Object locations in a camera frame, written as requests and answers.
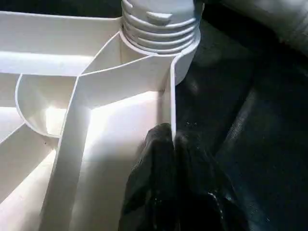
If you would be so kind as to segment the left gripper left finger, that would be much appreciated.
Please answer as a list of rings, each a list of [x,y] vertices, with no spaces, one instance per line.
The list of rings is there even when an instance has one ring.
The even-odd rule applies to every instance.
[[[171,125],[150,129],[125,188],[120,231],[176,229],[176,160]]]

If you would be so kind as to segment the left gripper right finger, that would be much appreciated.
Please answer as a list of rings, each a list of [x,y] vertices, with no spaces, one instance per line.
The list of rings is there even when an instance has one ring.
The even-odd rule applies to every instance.
[[[180,230],[247,231],[248,219],[234,187],[198,133],[178,133]]]

